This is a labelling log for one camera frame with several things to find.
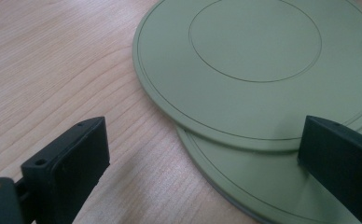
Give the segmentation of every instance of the green round placemat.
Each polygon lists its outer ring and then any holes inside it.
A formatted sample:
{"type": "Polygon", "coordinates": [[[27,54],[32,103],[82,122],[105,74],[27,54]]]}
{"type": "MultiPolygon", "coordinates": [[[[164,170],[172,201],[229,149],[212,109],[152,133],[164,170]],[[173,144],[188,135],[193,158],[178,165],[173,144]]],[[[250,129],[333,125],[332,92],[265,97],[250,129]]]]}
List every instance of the green round placemat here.
{"type": "Polygon", "coordinates": [[[260,221],[286,224],[360,223],[312,175],[298,152],[226,147],[177,127],[190,157],[229,201],[260,221]]]}
{"type": "Polygon", "coordinates": [[[154,102],[208,139],[299,146],[306,115],[362,132],[362,9],[343,0],[163,0],[134,68],[154,102]]]}

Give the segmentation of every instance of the green disc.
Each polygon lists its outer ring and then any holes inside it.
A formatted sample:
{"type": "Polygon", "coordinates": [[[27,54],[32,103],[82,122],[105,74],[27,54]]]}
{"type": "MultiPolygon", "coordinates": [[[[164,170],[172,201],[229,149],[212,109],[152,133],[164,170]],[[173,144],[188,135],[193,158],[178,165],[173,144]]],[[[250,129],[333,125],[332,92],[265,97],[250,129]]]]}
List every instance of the green disc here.
{"type": "Polygon", "coordinates": [[[260,151],[299,146],[306,115],[362,132],[362,9],[344,0],[163,0],[134,67],[179,125],[260,151]]]}
{"type": "Polygon", "coordinates": [[[267,153],[215,144],[177,127],[201,172],[232,203],[258,219],[286,224],[360,223],[312,175],[298,152],[267,153]]]}

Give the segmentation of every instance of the wood grain surface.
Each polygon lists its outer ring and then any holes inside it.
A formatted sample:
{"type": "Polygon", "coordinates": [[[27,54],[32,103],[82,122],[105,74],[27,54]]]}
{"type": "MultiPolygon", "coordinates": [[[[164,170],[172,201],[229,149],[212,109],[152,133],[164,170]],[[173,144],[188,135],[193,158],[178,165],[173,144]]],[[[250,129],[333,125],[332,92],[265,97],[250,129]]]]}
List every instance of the wood grain surface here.
{"type": "Polygon", "coordinates": [[[111,165],[75,223],[256,223],[195,168],[143,91],[132,39],[157,0],[0,1],[0,176],[105,116],[111,165]]]}

